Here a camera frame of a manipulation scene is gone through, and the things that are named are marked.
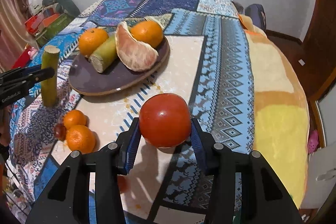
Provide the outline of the person's left hand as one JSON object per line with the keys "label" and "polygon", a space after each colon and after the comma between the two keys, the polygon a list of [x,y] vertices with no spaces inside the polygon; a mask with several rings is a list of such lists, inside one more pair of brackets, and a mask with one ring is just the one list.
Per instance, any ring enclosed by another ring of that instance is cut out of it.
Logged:
{"label": "person's left hand", "polygon": [[9,120],[10,120],[10,109],[8,107],[1,110],[1,125],[0,125],[0,132],[1,132],[1,138],[0,142],[1,145],[7,147],[10,144],[10,126],[9,126]]}

